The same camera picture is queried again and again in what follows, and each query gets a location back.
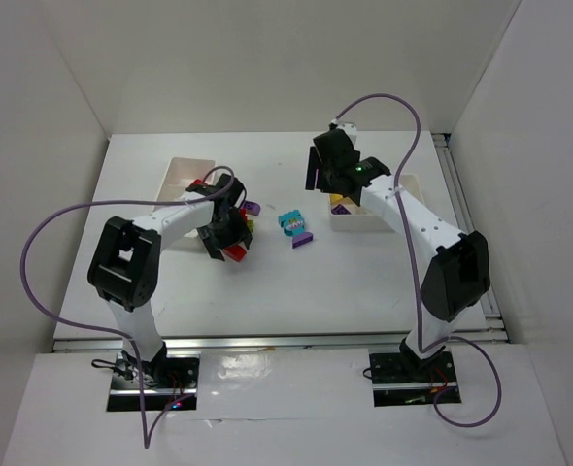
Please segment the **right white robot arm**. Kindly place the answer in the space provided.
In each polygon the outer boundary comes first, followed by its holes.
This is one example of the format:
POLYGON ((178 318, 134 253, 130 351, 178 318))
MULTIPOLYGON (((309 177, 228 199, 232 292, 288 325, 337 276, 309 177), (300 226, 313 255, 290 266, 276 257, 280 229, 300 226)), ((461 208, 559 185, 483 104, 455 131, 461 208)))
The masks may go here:
POLYGON ((420 369, 442 351, 463 312, 489 291, 488 241, 430 211, 380 160, 363 159, 354 139, 353 130, 336 125, 315 137, 305 188, 351 199, 404 235, 415 272, 424 261, 423 277, 415 278, 417 323, 400 344, 403 358, 420 369))

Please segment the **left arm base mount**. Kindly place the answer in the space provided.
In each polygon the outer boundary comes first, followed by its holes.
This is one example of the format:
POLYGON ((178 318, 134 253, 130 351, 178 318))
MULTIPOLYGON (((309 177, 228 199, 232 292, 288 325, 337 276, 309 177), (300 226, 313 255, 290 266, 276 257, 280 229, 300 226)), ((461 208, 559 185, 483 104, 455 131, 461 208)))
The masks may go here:
MULTIPOLYGON (((118 353, 114 361, 96 358, 90 365, 111 372, 107 412, 140 411, 139 374, 130 355, 118 353)), ((163 347, 154 361, 143 365, 146 410, 160 412, 171 404, 171 411, 195 411, 199 369, 198 354, 172 356, 163 347)))

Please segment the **red curved lego brick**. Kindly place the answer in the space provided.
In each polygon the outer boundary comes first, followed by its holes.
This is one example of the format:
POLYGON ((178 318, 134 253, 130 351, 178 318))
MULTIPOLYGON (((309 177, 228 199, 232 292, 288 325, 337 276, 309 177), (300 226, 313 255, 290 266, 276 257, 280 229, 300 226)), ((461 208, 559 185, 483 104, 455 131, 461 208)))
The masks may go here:
POLYGON ((241 245, 224 248, 223 254, 235 262, 241 262, 247 255, 247 249, 241 245))

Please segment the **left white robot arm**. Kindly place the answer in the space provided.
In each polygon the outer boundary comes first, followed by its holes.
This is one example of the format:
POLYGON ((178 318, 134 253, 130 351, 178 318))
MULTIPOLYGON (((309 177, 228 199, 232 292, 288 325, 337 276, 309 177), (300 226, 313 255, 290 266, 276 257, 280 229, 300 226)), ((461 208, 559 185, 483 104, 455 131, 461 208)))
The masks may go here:
POLYGON ((166 359, 152 311, 165 250, 195 231, 210 258, 245 257, 253 240, 238 204, 245 192, 236 177, 222 174, 213 184, 192 183, 182 196, 159 202, 147 215, 113 216, 105 223, 87 279, 125 334, 123 354, 131 364, 147 370, 166 359))

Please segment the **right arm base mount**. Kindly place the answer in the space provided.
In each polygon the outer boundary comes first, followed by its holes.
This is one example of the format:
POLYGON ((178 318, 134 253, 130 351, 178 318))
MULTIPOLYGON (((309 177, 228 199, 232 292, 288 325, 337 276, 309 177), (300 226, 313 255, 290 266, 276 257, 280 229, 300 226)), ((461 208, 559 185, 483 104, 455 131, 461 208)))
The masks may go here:
POLYGON ((448 349, 419 370, 408 367, 399 348, 370 349, 361 375, 370 382, 375 408, 432 405, 436 397, 439 404, 462 402, 448 349))

